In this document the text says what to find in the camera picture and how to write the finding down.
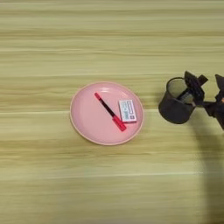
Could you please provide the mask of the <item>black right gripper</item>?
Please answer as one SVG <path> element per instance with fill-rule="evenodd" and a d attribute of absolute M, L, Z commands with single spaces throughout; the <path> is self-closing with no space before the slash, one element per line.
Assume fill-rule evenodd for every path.
<path fill-rule="evenodd" d="M 216 101 L 205 101 L 203 107 L 207 114 L 214 117 L 224 130 L 224 77 L 216 74 L 215 79 L 220 92 L 215 96 Z M 193 101 L 196 105 L 201 105 L 204 101 L 205 92 L 202 89 L 202 86 L 205 83 L 206 77 L 203 74 L 196 77 L 188 71 L 185 72 L 187 91 L 192 95 Z"/>

